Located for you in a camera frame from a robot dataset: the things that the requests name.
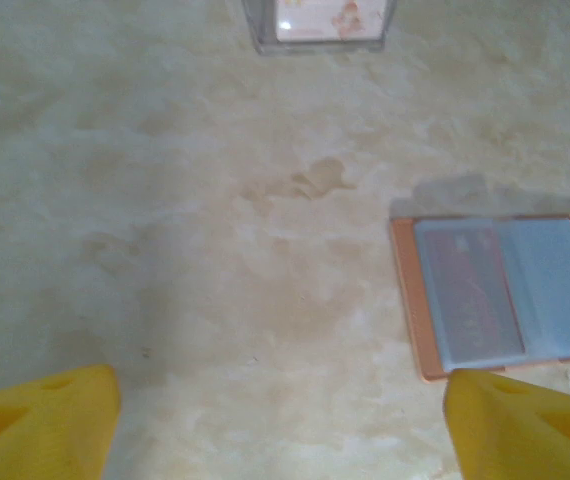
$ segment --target yellow object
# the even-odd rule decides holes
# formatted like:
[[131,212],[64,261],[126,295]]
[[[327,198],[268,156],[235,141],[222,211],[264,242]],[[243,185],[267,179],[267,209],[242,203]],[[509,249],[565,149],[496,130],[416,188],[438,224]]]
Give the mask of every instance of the yellow object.
[[120,397],[107,365],[0,391],[0,480],[96,480]]
[[456,370],[445,417],[465,480],[570,480],[570,395]]

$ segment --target marble floor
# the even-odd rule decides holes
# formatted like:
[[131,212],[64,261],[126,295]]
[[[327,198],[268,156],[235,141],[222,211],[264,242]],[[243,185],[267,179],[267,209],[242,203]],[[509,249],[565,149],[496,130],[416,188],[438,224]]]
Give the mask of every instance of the marble floor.
[[114,365],[105,479],[459,479],[390,208],[570,209],[570,1],[261,58],[240,0],[0,0],[0,388]]

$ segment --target cream marble tile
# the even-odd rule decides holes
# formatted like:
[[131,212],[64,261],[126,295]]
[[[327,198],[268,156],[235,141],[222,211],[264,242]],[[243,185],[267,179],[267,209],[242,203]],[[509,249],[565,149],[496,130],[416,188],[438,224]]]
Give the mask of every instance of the cream marble tile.
[[386,219],[570,207],[570,2],[400,2],[378,55],[244,22],[0,0],[0,387],[113,364],[106,479],[460,478]]

